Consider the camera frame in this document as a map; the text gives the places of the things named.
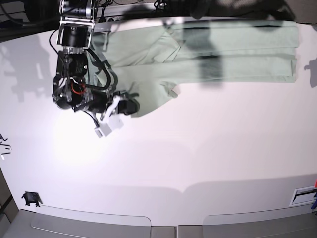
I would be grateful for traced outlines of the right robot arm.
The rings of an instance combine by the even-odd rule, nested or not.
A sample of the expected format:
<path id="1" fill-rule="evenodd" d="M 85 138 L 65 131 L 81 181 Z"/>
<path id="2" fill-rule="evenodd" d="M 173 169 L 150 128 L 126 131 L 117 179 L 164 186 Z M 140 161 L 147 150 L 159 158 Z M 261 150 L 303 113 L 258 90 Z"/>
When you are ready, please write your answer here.
<path id="1" fill-rule="evenodd" d="M 106 112 L 131 115 L 139 109 L 125 92 L 112 89 L 106 65 L 91 49 L 98 8 L 97 0 L 60 1 L 57 44 L 62 50 L 57 52 L 52 93 L 53 102 L 59 108 L 83 111 L 96 125 L 105 118 Z M 90 82 L 88 57 L 92 57 L 97 68 L 106 75 L 103 86 Z"/>

